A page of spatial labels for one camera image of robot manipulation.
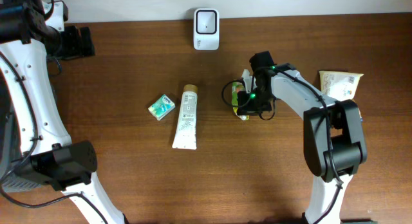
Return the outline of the green snack pouch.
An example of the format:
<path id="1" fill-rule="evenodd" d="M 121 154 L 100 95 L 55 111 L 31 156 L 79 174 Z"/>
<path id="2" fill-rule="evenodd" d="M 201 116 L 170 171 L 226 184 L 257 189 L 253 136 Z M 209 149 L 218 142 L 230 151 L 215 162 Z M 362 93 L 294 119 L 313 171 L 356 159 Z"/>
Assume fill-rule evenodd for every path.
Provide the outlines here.
<path id="1" fill-rule="evenodd" d="M 231 91 L 231 97 L 232 97 L 231 98 L 231 104 L 234 106 L 233 107 L 233 112 L 242 121 L 246 121 L 246 120 L 249 119 L 248 115 L 239 115 L 239 114 L 237 114 L 237 111 L 239 109 L 238 106 L 240 105 L 240 103 L 238 101 L 239 93 L 245 91 L 244 85 L 242 85 L 242 83 L 240 83 L 240 82 L 233 82 L 231 88 L 232 88 L 232 91 Z"/>

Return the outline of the white yellow snack bag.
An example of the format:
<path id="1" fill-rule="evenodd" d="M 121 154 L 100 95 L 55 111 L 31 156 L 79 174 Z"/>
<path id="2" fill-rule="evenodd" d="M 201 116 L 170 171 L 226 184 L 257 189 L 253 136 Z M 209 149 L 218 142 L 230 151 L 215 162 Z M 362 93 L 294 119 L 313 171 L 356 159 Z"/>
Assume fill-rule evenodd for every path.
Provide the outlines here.
<path id="1" fill-rule="evenodd" d="M 319 72 L 321 91 L 339 101 L 353 100 L 363 73 L 343 71 Z"/>

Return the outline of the white tube with tan cap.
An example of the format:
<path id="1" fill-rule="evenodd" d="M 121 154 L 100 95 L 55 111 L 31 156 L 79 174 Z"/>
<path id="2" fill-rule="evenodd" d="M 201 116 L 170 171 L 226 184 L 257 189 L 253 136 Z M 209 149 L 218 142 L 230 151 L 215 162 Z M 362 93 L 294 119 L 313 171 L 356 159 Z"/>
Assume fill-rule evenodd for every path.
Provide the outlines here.
<path id="1" fill-rule="evenodd" d="M 196 111 L 198 87 L 187 84 L 183 87 L 178 123 L 172 148 L 196 150 Z"/>

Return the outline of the teal white tissue pack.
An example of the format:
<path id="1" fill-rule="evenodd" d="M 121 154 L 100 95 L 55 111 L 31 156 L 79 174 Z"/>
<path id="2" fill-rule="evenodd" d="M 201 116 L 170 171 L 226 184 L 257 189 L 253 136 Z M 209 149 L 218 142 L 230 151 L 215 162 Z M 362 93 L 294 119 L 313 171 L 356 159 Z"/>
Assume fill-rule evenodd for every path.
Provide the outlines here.
<path id="1" fill-rule="evenodd" d="M 175 103 L 167 95 L 162 95 L 154 104 L 148 107 L 148 111 L 160 121 L 174 108 Z"/>

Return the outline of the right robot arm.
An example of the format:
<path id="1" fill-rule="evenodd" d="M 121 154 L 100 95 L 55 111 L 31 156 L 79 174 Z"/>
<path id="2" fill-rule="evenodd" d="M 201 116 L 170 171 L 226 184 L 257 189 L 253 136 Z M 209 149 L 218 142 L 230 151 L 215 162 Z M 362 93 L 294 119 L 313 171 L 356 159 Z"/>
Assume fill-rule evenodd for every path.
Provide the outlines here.
<path id="1" fill-rule="evenodd" d="M 314 176 L 303 223 L 340 223 L 344 193 L 368 157 L 359 107 L 325 95 L 291 64 L 276 64 L 269 51 L 254 54 L 239 82 L 237 115 L 275 110 L 282 100 L 303 120 L 303 152 Z"/>

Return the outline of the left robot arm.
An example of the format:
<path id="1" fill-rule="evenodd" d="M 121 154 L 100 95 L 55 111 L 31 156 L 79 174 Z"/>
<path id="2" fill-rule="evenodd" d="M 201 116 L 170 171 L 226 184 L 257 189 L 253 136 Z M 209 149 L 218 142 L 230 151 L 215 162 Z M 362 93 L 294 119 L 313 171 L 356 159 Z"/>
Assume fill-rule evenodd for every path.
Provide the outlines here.
<path id="1" fill-rule="evenodd" d="M 90 57 L 89 28 L 66 26 L 63 1 L 1 0 L 1 196 L 50 186 L 89 223 L 126 223 L 97 176 L 91 142 L 62 123 L 48 63 Z"/>

